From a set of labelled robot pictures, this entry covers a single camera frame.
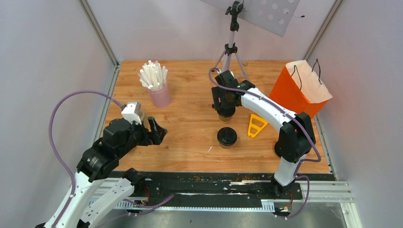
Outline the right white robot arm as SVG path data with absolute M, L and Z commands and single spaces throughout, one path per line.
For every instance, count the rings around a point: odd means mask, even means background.
M 284 198 L 290 193 L 300 164 L 306 155 L 315 150 L 315 134 L 310 116 L 288 110 L 265 96 L 248 80 L 239 82 L 229 70 L 220 71 L 216 77 L 209 77 L 213 104 L 219 118 L 227 122 L 235 114 L 236 107 L 243 106 L 267 121 L 278 133 L 275 153 L 280 157 L 272 194 Z

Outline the orange paper bag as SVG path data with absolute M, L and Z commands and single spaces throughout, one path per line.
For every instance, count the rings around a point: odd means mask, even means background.
M 306 60 L 285 64 L 269 98 L 296 113 L 304 112 L 313 118 L 333 96 L 321 79 L 317 59 L 313 66 Z

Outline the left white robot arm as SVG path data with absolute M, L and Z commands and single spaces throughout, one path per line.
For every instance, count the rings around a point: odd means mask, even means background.
M 119 165 L 119 160 L 136 146 L 159 145 L 167 135 L 153 117 L 148 118 L 150 129 L 143 123 L 123 118 L 112 120 L 103 136 L 87 149 L 77 165 L 69 192 L 54 215 L 39 228 L 94 228 L 119 202 L 145 192 L 145 176 L 130 168 L 118 182 L 91 206 L 96 190 Z

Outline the black plastic cup lid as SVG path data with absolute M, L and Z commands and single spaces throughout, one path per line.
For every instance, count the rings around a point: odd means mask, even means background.
M 230 127 L 223 127 L 217 132 L 217 140 L 219 138 L 226 139 L 226 140 L 237 140 L 238 135 L 236 131 Z

